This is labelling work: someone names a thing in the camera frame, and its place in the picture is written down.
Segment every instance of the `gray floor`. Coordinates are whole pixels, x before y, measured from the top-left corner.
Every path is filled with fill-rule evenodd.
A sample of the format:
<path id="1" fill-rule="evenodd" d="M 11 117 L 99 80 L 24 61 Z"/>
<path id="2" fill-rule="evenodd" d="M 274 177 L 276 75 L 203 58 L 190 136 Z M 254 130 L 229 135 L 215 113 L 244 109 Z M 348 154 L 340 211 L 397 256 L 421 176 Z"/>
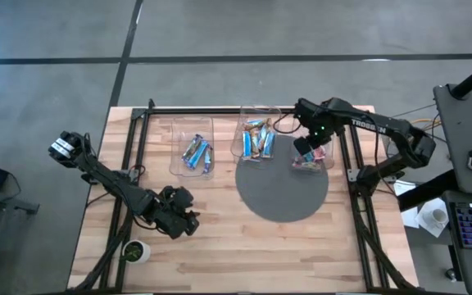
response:
<path id="1" fill-rule="evenodd" d="M 119 57 L 134 2 L 0 1 L 0 58 Z M 145 0 L 131 56 L 413 53 L 472 53 L 472 1 Z M 17 175 L 20 197 L 41 203 L 37 216 L 11 225 L 0 294 L 66 286 L 89 187 L 47 148 L 62 130 L 88 131 L 98 147 L 117 69 L 0 66 L 0 167 Z M 285 105 L 335 96 L 390 116 L 432 103 L 434 85 L 471 72 L 472 60 L 130 65 L 119 105 L 149 98 L 161 106 Z M 429 108 L 403 118 L 434 115 Z M 449 166 L 438 143 L 431 165 L 405 179 L 426 181 Z M 407 233 L 420 286 L 463 293 L 463 284 L 443 278 L 450 260 L 441 241 Z"/>

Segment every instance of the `wooden table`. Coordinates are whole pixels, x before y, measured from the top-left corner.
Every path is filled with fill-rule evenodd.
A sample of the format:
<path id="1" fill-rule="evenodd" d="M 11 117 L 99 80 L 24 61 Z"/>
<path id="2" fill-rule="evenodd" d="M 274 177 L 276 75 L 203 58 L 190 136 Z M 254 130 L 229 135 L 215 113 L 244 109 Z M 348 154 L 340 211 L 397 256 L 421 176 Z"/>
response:
<path id="1" fill-rule="evenodd" d="M 374 110 L 373 107 L 359 108 Z M 113 170 L 120 169 L 131 110 L 131 107 L 113 107 L 107 119 L 100 161 Z M 328 171 L 329 192 L 324 205 L 305 220 L 279 224 L 256 216 L 238 194 L 234 179 L 236 164 L 230 152 L 238 116 L 215 115 L 212 118 L 215 128 L 214 178 L 182 184 L 194 196 L 193 210 L 201 212 L 198 217 L 200 227 L 192 237 L 184 235 L 171 240 L 158 232 L 134 226 L 132 238 L 149 244 L 152 255 L 147 263 L 127 265 L 124 291 L 365 291 L 338 140 L 334 140 L 335 165 Z M 173 116 L 150 117 L 143 161 L 147 173 L 140 180 L 141 187 L 159 192 L 166 185 L 181 184 L 169 172 L 172 119 Z M 134 136 L 131 163 L 134 163 L 139 129 Z M 373 163 L 374 133 L 358 131 L 365 163 Z M 348 146 L 353 155 L 352 144 Z M 379 160 L 384 158 L 384 149 L 380 147 Z M 103 192 L 102 187 L 92 188 L 89 200 Z M 69 287 L 81 282 L 102 255 L 113 202 L 113 197 L 105 197 L 87 209 Z M 384 251 L 405 278 L 417 285 L 396 199 L 386 193 L 376 193 L 373 203 Z M 119 251 L 111 268 L 111 278 L 116 277 L 118 256 Z M 372 252 L 370 264 L 377 283 Z"/>

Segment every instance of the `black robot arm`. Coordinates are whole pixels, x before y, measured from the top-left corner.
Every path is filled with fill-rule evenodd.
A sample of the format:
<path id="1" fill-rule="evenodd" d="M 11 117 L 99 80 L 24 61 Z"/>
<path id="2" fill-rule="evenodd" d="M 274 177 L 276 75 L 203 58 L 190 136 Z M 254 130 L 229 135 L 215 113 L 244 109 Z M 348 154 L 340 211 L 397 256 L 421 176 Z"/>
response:
<path id="1" fill-rule="evenodd" d="M 111 195 L 121 198 L 134 216 L 149 225 L 155 223 L 160 232 L 171 238 L 178 238 L 183 232 L 192 235 L 199 226 L 198 213 L 185 211 L 193 205 L 193 196 L 186 188 L 166 186 L 158 194 L 134 185 L 128 175 L 112 171 L 98 161 L 85 136 L 63 131 L 48 152 L 63 166 L 85 172 L 84 180 L 97 180 Z"/>
<path id="2" fill-rule="evenodd" d="M 410 167 L 420 168 L 429 164 L 436 143 L 422 129 L 406 120 L 398 120 L 379 114 L 362 111 L 340 98 L 331 98 L 320 105 L 298 99 L 294 105 L 294 116 L 309 135 L 294 141 L 300 154 L 305 154 L 331 140 L 331 135 L 342 134 L 345 125 L 354 125 L 388 136 L 397 146 L 398 154 L 376 166 L 364 166 L 356 176 L 356 186 L 362 193 L 372 195 L 380 177 L 393 175 Z"/>

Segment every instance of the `gray circular mat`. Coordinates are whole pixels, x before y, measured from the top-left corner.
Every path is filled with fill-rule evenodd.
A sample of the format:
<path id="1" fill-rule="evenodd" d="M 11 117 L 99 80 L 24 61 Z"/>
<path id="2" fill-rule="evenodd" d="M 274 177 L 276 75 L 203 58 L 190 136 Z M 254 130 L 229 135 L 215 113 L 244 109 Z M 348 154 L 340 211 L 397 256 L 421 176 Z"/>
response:
<path id="1" fill-rule="evenodd" d="M 292 222 L 313 215 L 324 203 L 329 188 L 327 170 L 321 175 L 291 167 L 294 138 L 278 135 L 274 159 L 255 163 L 240 160 L 236 186 L 245 204 L 257 215 L 275 222 Z"/>

